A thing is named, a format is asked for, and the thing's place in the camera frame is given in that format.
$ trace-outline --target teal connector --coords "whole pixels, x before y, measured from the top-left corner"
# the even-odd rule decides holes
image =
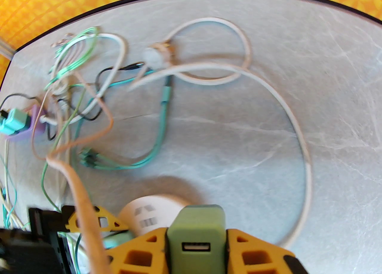
[[[171,89],[172,89],[171,86],[163,87],[161,103],[167,103],[169,101],[171,96]]]
[[[32,118],[22,110],[1,111],[0,132],[6,135],[17,134],[29,129],[31,122]]]
[[[11,109],[5,120],[5,125],[15,131],[22,132],[29,129],[31,117],[19,109]]]
[[[121,233],[116,233],[114,235],[107,236],[103,239],[104,248],[114,248],[121,244],[124,244],[127,241],[133,240],[134,238],[134,234],[130,230]]]
[[[0,121],[0,132],[5,134],[5,135],[13,135],[16,133],[16,131],[10,127],[7,127],[5,125],[5,119],[2,119]]]
[[[79,153],[79,157],[82,159],[85,159],[89,156],[93,157],[94,159],[97,158],[98,152],[90,147],[84,147]]]
[[[172,274],[225,274],[224,210],[186,206],[167,230]]]

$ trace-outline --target green wire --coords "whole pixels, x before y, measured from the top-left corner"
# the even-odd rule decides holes
[[[106,166],[106,165],[99,165],[96,164],[94,166],[94,169],[98,170],[127,170],[127,169],[136,169],[143,167],[144,165],[147,165],[150,161],[154,159],[154,157],[158,154],[161,144],[163,142],[164,136],[165,136],[165,131],[166,131],[166,124],[167,124],[167,107],[168,107],[168,102],[164,102],[162,104],[162,109],[161,109],[161,117],[160,117],[160,122],[159,122],[159,133],[157,136],[157,139],[155,141],[154,147],[151,149],[149,154],[143,158],[142,160],[139,160],[132,165],[120,165],[117,162],[114,162],[110,160],[109,158],[97,154],[97,158],[102,159],[106,162],[109,162],[112,166]]]
[[[3,163],[4,168],[5,168],[5,172],[6,172],[6,174],[7,174],[6,177],[9,178],[9,181],[11,182],[11,185],[12,185],[14,191],[15,191],[15,202],[14,202],[14,204],[13,204],[11,210],[10,210],[9,213],[7,214],[7,216],[6,216],[6,218],[5,218],[5,222],[4,222],[4,227],[5,227],[5,228],[9,228],[9,226],[10,226],[9,219],[10,219],[10,217],[11,217],[12,212],[15,210],[15,206],[16,206],[16,203],[17,203],[17,190],[16,190],[15,185],[13,184],[13,180],[12,180],[11,175],[10,175],[9,170],[8,170],[8,165],[6,165],[3,156],[0,155],[0,159],[1,159],[1,162]]]
[[[60,71],[57,72],[56,76],[47,84],[45,87],[45,90],[52,85],[57,80],[61,79],[67,72],[72,71],[79,66],[81,66],[83,63],[85,63],[92,53],[92,51],[95,48],[95,44],[97,43],[97,36],[98,36],[98,28],[97,27],[90,27],[84,31],[82,31],[80,34],[76,35],[74,38],[72,38],[68,43],[63,45],[56,53],[56,56],[58,56],[67,46],[71,46],[75,41],[86,35],[86,34],[94,34],[95,36],[91,38],[91,43],[89,49],[83,54],[82,57],[80,57],[77,61],[74,61],[72,64],[69,64],[68,66],[65,66]]]
[[[25,223],[22,227],[21,227],[21,229],[23,229],[23,228],[25,228],[25,227],[27,227],[28,225],[30,225],[30,222],[28,222],[28,223]]]
[[[74,249],[74,266],[76,268],[77,274],[81,274],[81,271],[79,270],[79,265],[78,265],[78,247],[79,243],[81,241],[82,234],[78,236],[77,242],[76,242],[76,247]]]
[[[77,114],[77,112],[79,110],[79,106],[81,105],[82,99],[84,98],[84,95],[85,95],[85,89],[82,91],[81,97],[80,97],[80,99],[78,101],[78,104],[77,104],[75,110],[73,111],[73,113],[71,114],[71,116],[69,117],[67,122],[63,125],[60,133],[57,135],[56,140],[54,141],[53,150],[57,147],[58,142],[60,141],[61,136],[64,134],[64,132],[67,129],[68,125],[70,124],[71,120],[76,116],[76,114]],[[48,199],[49,203],[54,207],[54,209],[56,211],[58,211],[58,212],[61,212],[59,210],[59,208],[56,206],[56,204],[51,200],[51,198],[49,197],[49,195],[46,192],[45,187],[44,187],[44,180],[45,180],[45,174],[46,174],[47,169],[48,169],[48,163],[45,162],[44,169],[43,169],[42,175],[41,175],[41,188],[42,188],[42,192],[44,193],[45,197]]]

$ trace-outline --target gray marble table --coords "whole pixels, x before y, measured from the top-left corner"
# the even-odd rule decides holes
[[[41,96],[53,63],[50,44],[67,32],[96,25],[119,34],[128,43],[125,63],[131,63],[174,27],[204,16],[231,20],[246,32],[253,69],[290,103],[309,142],[313,205],[291,249],[312,274],[382,273],[382,30],[366,19],[302,0],[140,1],[79,20],[18,52],[0,98],[14,92]],[[220,25],[186,29],[176,43],[181,61],[240,64],[243,58],[237,37]],[[93,81],[116,56],[116,45],[100,40],[81,73]],[[129,94],[124,87],[110,89],[115,125],[92,146],[113,156],[147,152],[156,135],[162,84]],[[14,98],[6,107],[27,103]],[[86,123],[82,133],[106,122],[101,117]],[[50,146],[45,136],[36,144],[41,154]],[[40,188],[42,167],[29,143],[11,144],[16,210],[23,221],[27,206],[49,207]],[[304,199],[304,167],[291,125],[273,97],[243,77],[218,87],[176,79],[168,134],[152,163],[134,171],[78,173],[93,201],[115,214],[132,199],[170,193],[192,203],[220,204],[227,227],[270,242],[292,227]],[[57,196],[53,170],[46,187]]]

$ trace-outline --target electrical wires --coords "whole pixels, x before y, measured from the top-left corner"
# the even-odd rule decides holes
[[[132,91],[135,88],[145,85],[147,83],[153,82],[157,79],[169,76],[169,75],[175,75],[178,73],[188,72],[188,71],[201,71],[201,70],[207,70],[207,69],[223,69],[234,73],[239,73],[241,75],[244,75],[250,79],[253,79],[254,81],[260,83],[263,87],[265,87],[272,95],[273,97],[280,103],[281,107],[284,109],[286,115],[288,116],[293,129],[295,130],[297,140],[300,144],[301,152],[303,155],[303,161],[305,165],[305,201],[303,204],[303,208],[300,213],[300,217],[295,223],[295,226],[290,231],[290,233],[277,245],[281,247],[289,247],[293,241],[297,238],[297,236],[300,234],[306,220],[309,214],[309,210],[311,207],[312,202],[312,165],[311,165],[311,157],[310,153],[307,147],[307,143],[305,141],[302,129],[300,127],[299,122],[297,121],[296,116],[294,115],[291,108],[288,106],[288,104],[285,102],[284,98],[271,86],[270,83],[268,83],[265,79],[263,79],[260,75],[257,75],[253,72],[250,72],[246,68],[242,68],[235,65],[230,64],[220,64],[220,63],[192,63],[192,64],[183,64],[183,65],[176,65],[169,67],[167,69],[160,70],[158,72],[154,72],[150,75],[147,75],[139,80],[135,80],[134,84],[130,85],[130,88],[128,88],[128,91]]]
[[[166,132],[167,110],[168,110],[168,103],[169,103],[170,95],[171,95],[171,89],[172,89],[171,78],[172,76],[167,77],[165,85],[163,87],[158,135],[157,135],[157,139],[155,140],[153,148],[147,155],[145,155],[140,160],[135,160],[134,163],[131,165],[122,165],[120,163],[112,161],[106,156],[99,154],[98,152],[94,151],[91,148],[84,148],[80,152],[80,158],[81,158],[80,163],[86,167],[91,167],[93,169],[99,169],[99,170],[126,170],[126,169],[141,168],[144,165],[148,164],[150,161],[152,161],[152,159],[158,154],[161,148],[161,144],[163,142],[165,132]]]
[[[237,35],[243,42],[244,51],[245,51],[245,58],[241,67],[235,66],[235,65],[229,65],[229,64],[220,64],[220,63],[192,63],[192,64],[182,64],[182,65],[172,64],[172,61],[171,61],[172,54],[169,50],[169,47],[170,47],[169,43],[172,41],[174,36],[179,31],[183,30],[184,28],[192,24],[206,22],[206,21],[212,21],[212,22],[224,24],[230,27],[233,31],[237,33]],[[78,73],[78,71],[74,71],[74,70],[78,68],[79,66],[81,66],[88,58],[90,58],[90,54],[92,53],[92,50],[94,49],[97,38],[100,38],[100,37],[110,38],[116,41],[117,44],[119,45],[119,56],[116,60],[114,67],[106,68],[97,75],[96,81],[94,83],[95,85],[95,91],[94,91],[89,86],[89,84],[85,82],[85,80]],[[74,50],[73,48],[76,48],[76,46],[80,46],[81,42],[90,44],[90,46],[78,60],[75,60],[76,58],[74,58],[74,56],[76,55],[76,53],[72,53],[71,50]],[[103,156],[97,153],[91,148],[83,149],[80,153],[82,164],[95,168],[95,169],[100,169],[100,170],[136,169],[149,163],[158,154],[158,151],[160,150],[160,146],[164,140],[165,131],[166,131],[166,123],[167,123],[168,103],[169,103],[171,90],[172,90],[172,84],[171,84],[172,76],[176,76],[179,79],[182,79],[189,83],[211,86],[211,85],[225,84],[237,79],[240,75],[244,75],[250,79],[255,80],[256,82],[260,83],[263,87],[265,87],[273,95],[273,97],[280,103],[282,108],[285,110],[285,113],[289,117],[289,120],[296,132],[296,136],[299,141],[300,148],[303,154],[303,160],[304,160],[305,171],[306,171],[305,201],[304,201],[303,209],[300,213],[300,218],[295,223],[293,230],[291,230],[291,232],[283,239],[283,241],[281,241],[278,244],[283,247],[287,247],[288,245],[290,245],[301,232],[301,229],[307,219],[308,211],[311,205],[311,199],[312,199],[311,158],[310,158],[309,150],[307,148],[307,143],[304,140],[302,130],[291,108],[288,106],[288,104],[285,102],[282,96],[271,86],[270,83],[268,83],[261,76],[249,71],[249,66],[251,64],[251,58],[252,58],[251,45],[247,37],[243,33],[243,31],[241,31],[239,27],[237,27],[236,25],[234,25],[233,23],[229,21],[226,21],[223,19],[217,19],[214,17],[206,17],[202,19],[192,20],[190,22],[187,22],[181,25],[180,27],[173,30],[170,34],[168,34],[168,36],[166,37],[166,41],[164,43],[158,43],[156,46],[152,45],[150,49],[151,53],[153,52],[152,49],[158,50],[159,54],[163,55],[162,57],[163,59],[161,59],[163,63],[160,65],[159,68],[150,67],[150,65],[147,63],[147,60],[146,60],[146,64],[141,68],[141,70],[138,72],[135,78],[121,80],[121,81],[117,81],[113,83],[112,81],[117,71],[127,70],[127,67],[130,67],[129,69],[137,69],[142,65],[141,63],[136,63],[136,64],[131,64],[126,67],[120,68],[120,65],[124,59],[125,52],[126,52],[125,43],[120,37],[113,34],[98,33],[98,30],[95,27],[92,27],[90,29],[85,30],[81,34],[77,35],[76,37],[68,41],[67,43],[65,43],[64,46],[62,46],[57,52],[56,62],[51,70],[52,78],[49,84],[46,86],[47,91],[44,96],[44,99],[41,101],[41,109],[40,109],[40,112],[38,113],[38,116],[42,114],[44,102],[47,99],[53,98],[51,95],[52,91],[55,88],[57,88],[57,86],[59,86],[60,83],[63,82],[63,80],[69,73],[73,74],[75,77],[78,78],[79,83],[75,84],[75,86],[83,87],[83,91],[82,91],[80,100],[75,107],[71,105],[71,102],[69,101],[68,98],[61,98],[55,102],[55,105],[56,105],[55,118],[50,118],[46,115],[40,117],[41,122],[47,122],[51,125],[57,126],[58,134],[53,144],[51,152],[45,158],[40,157],[34,148],[33,140],[32,140],[32,149],[37,158],[46,160],[42,177],[41,177],[41,188],[44,195],[48,199],[49,203],[53,206],[53,208],[56,211],[60,211],[60,210],[56,206],[56,204],[49,198],[44,188],[44,178],[45,178],[48,166],[60,171],[64,175],[66,180],[68,181],[71,192],[73,194],[73,199],[75,201],[76,212],[78,215],[79,226],[81,226],[81,234],[82,234],[82,236],[80,236],[77,240],[76,247],[75,247],[75,255],[77,254],[79,250],[79,243],[81,241],[81,237],[83,237],[83,240],[87,248],[87,255],[90,261],[91,273],[92,274],[111,274],[111,268],[109,265],[108,258],[105,254],[105,250],[102,245],[100,226],[98,223],[97,215],[94,213],[93,205],[75,169],[70,165],[68,156],[66,157],[67,161],[65,162],[60,160],[60,154],[63,152],[66,152],[68,154],[70,150],[74,151],[74,148],[76,146],[80,144],[89,144],[93,140],[99,139],[100,137],[102,137],[103,135],[105,135],[111,130],[114,120],[103,98],[106,90],[109,87],[116,86],[123,83],[132,82],[132,84],[130,84],[130,86],[128,87],[128,91],[132,91],[138,88],[139,86],[142,86],[154,80],[166,77],[167,79],[166,79],[165,86],[163,87],[162,98],[161,98],[161,112],[160,112],[158,134],[157,134],[155,144],[148,154],[145,154],[142,158],[135,159],[132,164],[121,164],[107,158],[106,156]],[[231,74],[228,76],[223,76],[219,78],[204,78],[200,76],[191,75],[189,73],[192,71],[201,71],[201,70],[210,70],[210,69],[211,70],[212,69],[227,70],[231,72]],[[99,83],[101,75],[106,71],[110,71],[109,75],[105,79],[104,83],[101,85]],[[90,100],[86,108],[80,112],[79,107],[81,105],[85,91],[87,91],[92,96],[92,99]],[[61,117],[62,115],[60,115],[61,110],[60,109],[57,110],[57,107],[58,107],[57,103],[61,101],[63,101],[67,105],[67,107],[72,110],[71,116],[65,117],[66,120],[62,120],[62,117]],[[93,118],[90,118],[87,116],[87,114],[97,104],[100,106],[101,110],[104,111],[104,113],[108,117],[109,124],[105,128],[99,130],[98,132],[92,133],[90,136],[78,138],[79,129],[83,121],[95,120],[101,113],[101,110],[100,110],[98,114]],[[62,143],[61,141],[62,135],[66,133],[68,136],[69,135],[67,132],[68,126],[70,124],[73,124],[76,121],[79,121],[79,124],[78,124],[77,131],[75,133],[75,139],[73,141],[70,141],[70,138],[67,137],[65,143]],[[4,166],[6,167],[6,174],[9,176],[6,163],[4,163]],[[5,196],[5,198],[4,196],[2,196],[2,199],[4,202],[5,210],[8,213],[6,215],[6,221],[9,222],[10,220],[13,220],[14,222],[17,222],[17,219],[13,218],[15,215],[13,212],[14,206],[9,207],[10,205],[6,201],[7,195]],[[76,264],[77,270],[79,270],[78,260],[76,257],[75,257],[75,264]]]
[[[38,98],[38,97],[30,97],[27,94],[23,94],[23,93],[14,93],[14,94],[10,94],[4,98],[3,102],[0,104],[0,110],[3,108],[5,101],[7,101],[9,98],[15,97],[15,96],[23,97],[23,98],[26,98],[28,100],[36,100],[40,106],[42,105],[42,102],[41,102],[40,98]],[[50,125],[48,124],[47,125],[48,140],[50,140],[50,141],[53,140],[55,138],[55,136],[56,135],[50,136]]]
[[[3,158],[3,156],[0,155],[0,160],[2,162],[2,164],[4,165],[4,179],[5,179],[5,186],[3,187],[3,184],[1,184],[0,182],[0,187],[2,189],[2,194],[0,195],[1,196],[1,201],[3,203],[3,215],[5,216],[4,218],[4,228],[6,229],[9,229],[11,228],[11,226],[13,226],[13,224],[11,223],[11,221],[13,221],[15,223],[15,226],[16,227],[19,227],[19,228],[22,228],[23,227],[23,223],[21,222],[21,220],[15,215],[14,213],[14,210],[15,210],[15,206],[16,206],[16,203],[17,203],[17,190],[16,190],[16,187],[15,187],[15,184],[13,183],[13,180],[11,178],[11,175],[9,173],[9,170],[8,170],[8,165],[7,165],[7,160]],[[11,206],[11,203],[10,203],[10,198],[9,198],[9,193],[8,193],[8,184],[7,182],[11,183],[14,191],[15,191],[15,201],[13,203],[13,206]]]
[[[112,68],[112,70],[110,71],[110,74],[109,76],[106,78],[104,84],[101,86],[100,90],[97,92],[97,97],[102,97],[106,91],[106,89],[108,89],[109,85],[111,84],[111,82],[113,81],[113,78],[114,76],[116,75],[116,72],[118,71],[118,69],[120,68],[121,64],[122,64],[122,61],[124,59],[124,56],[126,54],[126,45],[123,41],[123,39],[121,39],[119,36],[117,35],[114,35],[114,34],[109,34],[109,33],[100,33],[100,34],[86,34],[86,35],[83,35],[81,37],[78,37],[78,38],[75,38],[73,39],[67,46],[65,46],[65,48],[59,53],[58,57],[57,57],[57,60],[56,60],[56,63],[55,65],[53,66],[52,68],[52,73],[54,75],[56,75],[56,72],[57,72],[57,68],[58,68],[58,60],[60,60],[62,58],[62,56],[67,52],[67,50],[70,49],[71,46],[73,46],[75,43],[78,43],[80,41],[83,41],[85,39],[92,39],[92,38],[110,38],[110,39],[113,39],[114,41],[117,42],[117,44],[119,45],[119,49],[120,49],[120,52],[119,52],[119,55],[118,55],[118,58],[116,60],[116,63],[114,65],[114,67]],[[61,72],[60,73],[60,76],[62,75],[62,73],[67,73],[68,72],[68,68],[65,69],[64,72]],[[95,98],[81,113],[83,115],[86,115],[87,113],[89,113],[93,107],[97,104],[97,99]],[[76,116],[74,117],[72,120],[71,120],[71,124],[72,123],[75,123],[77,122],[78,120],[80,120],[82,117],[81,116]],[[48,116],[41,116],[40,117],[40,121],[41,122],[48,122],[49,124],[52,124],[52,125],[57,125],[57,120],[54,120]]]

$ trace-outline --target white cylindrical object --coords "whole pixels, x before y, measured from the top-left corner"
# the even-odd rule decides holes
[[[149,195],[128,203],[118,218],[135,236],[141,236],[160,227],[169,227],[187,205],[188,202],[173,195]]]

